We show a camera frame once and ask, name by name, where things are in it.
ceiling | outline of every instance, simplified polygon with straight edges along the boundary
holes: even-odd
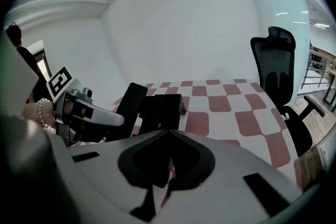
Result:
[[[314,6],[309,0],[306,0],[308,16],[310,24],[326,24],[333,25],[329,16],[324,12]]]

office chair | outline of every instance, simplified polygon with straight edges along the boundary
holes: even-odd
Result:
[[[292,136],[297,154],[301,156],[312,145],[311,135],[302,120],[313,109],[324,117],[324,110],[309,96],[304,97],[308,106],[300,115],[289,106],[285,106],[293,94],[295,39],[289,31],[280,27],[269,27],[268,33],[267,38],[254,37],[251,39],[260,86],[271,98],[280,114],[289,115],[285,123]]]

wooden floor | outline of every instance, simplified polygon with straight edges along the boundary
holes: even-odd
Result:
[[[298,184],[302,190],[306,191],[324,178],[325,171],[323,170],[320,154],[316,146],[309,149],[295,162],[300,167],[301,180]]]
[[[309,115],[303,120],[307,126],[310,135],[313,139],[313,146],[317,145],[331,130],[331,128],[336,124],[336,111],[332,113],[322,101],[325,92],[319,92],[310,94],[312,97],[325,111],[325,116],[322,118],[315,110],[309,113]],[[306,100],[303,96],[299,96],[295,99],[295,104],[291,107],[296,113],[300,114],[307,106]]]

white wall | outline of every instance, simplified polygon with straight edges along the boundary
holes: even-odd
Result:
[[[102,19],[128,82],[258,80],[254,0],[116,0]]]
[[[22,34],[23,46],[43,40],[51,73],[67,65],[93,91],[93,103],[111,109],[126,84],[114,63],[99,18],[50,23]]]
[[[333,27],[321,29],[310,25],[310,40],[314,47],[336,56],[336,31]]]
[[[34,55],[44,49],[43,40],[41,39],[31,45],[28,45],[28,47],[27,44],[25,44],[25,47],[32,55]]]

